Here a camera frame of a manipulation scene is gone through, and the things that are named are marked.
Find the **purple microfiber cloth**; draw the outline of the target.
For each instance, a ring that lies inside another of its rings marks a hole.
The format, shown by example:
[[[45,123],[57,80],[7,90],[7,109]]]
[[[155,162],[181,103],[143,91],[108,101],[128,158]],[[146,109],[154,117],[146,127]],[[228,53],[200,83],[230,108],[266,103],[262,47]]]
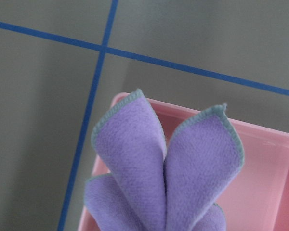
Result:
[[[226,114],[210,107],[166,141],[141,90],[113,106],[92,132],[109,173],[89,179],[84,204],[102,231],[224,231],[216,199],[244,165]]]

